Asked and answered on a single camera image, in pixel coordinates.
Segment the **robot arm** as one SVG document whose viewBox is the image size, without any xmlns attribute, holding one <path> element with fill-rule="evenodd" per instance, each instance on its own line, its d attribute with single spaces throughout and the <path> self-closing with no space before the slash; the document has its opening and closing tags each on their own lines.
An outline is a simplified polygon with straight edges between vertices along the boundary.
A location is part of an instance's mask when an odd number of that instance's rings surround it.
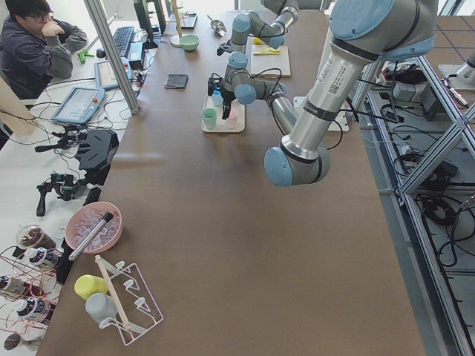
<svg viewBox="0 0 475 356">
<path fill-rule="evenodd" d="M 218 56 L 235 51 L 245 53 L 250 36 L 260 39 L 265 45 L 278 49 L 285 42 L 288 27 L 298 20 L 300 7 L 297 1 L 261 1 L 261 4 L 277 15 L 268 24 L 255 11 L 248 10 L 234 16 L 231 38 L 221 43 L 216 50 Z"/>
<path fill-rule="evenodd" d="M 265 22 L 253 11 L 239 13 L 230 40 L 221 46 L 229 54 L 219 81 L 223 115 L 229 115 L 233 101 L 243 105 L 265 101 L 284 134 L 280 145 L 264 157 L 269 181 L 283 187 L 312 184 L 329 170 L 322 140 L 364 67 L 430 52 L 438 5 L 435 1 L 337 1 L 330 15 L 324 65 L 300 109 L 294 109 L 283 85 L 248 72 L 246 44 L 255 36 L 272 48 L 280 47 L 300 11 L 314 10 L 321 2 L 265 1 L 264 6 L 276 15 L 273 22 Z"/>
</svg>

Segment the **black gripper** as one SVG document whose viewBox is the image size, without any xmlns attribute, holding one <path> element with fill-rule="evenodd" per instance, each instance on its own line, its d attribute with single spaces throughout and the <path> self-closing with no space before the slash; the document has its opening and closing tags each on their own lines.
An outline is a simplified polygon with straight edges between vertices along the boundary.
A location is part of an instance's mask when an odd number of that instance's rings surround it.
<svg viewBox="0 0 475 356">
<path fill-rule="evenodd" d="M 225 79 L 217 73 L 211 73 L 207 81 L 207 95 L 212 96 L 215 90 L 219 90 L 223 98 L 222 117 L 228 119 L 231 112 L 231 103 L 236 100 L 236 96 L 231 87 L 228 87 Z"/>
</svg>

